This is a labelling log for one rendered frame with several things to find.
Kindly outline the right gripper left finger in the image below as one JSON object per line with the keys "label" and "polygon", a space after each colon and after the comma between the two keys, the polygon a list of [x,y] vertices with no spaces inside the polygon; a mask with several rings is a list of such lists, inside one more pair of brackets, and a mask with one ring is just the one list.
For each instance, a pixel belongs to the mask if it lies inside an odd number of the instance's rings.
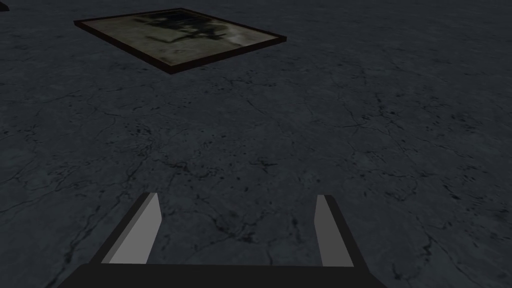
{"label": "right gripper left finger", "polygon": [[158,194],[144,192],[115,227],[91,264],[145,264],[162,223]]}

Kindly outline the dark-framed picture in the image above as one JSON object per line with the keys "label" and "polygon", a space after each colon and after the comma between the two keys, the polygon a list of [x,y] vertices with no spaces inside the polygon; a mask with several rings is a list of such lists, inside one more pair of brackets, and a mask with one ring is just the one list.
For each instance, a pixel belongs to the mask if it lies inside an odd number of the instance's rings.
{"label": "dark-framed picture", "polygon": [[186,8],[81,19],[74,24],[170,75],[287,40]]}

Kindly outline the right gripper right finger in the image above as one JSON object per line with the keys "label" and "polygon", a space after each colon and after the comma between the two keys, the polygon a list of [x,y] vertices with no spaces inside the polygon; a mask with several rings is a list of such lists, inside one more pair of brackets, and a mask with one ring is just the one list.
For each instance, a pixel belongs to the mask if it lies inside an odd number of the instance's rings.
{"label": "right gripper right finger", "polygon": [[316,197],[314,228],[324,267],[366,268],[353,233],[332,195]]}

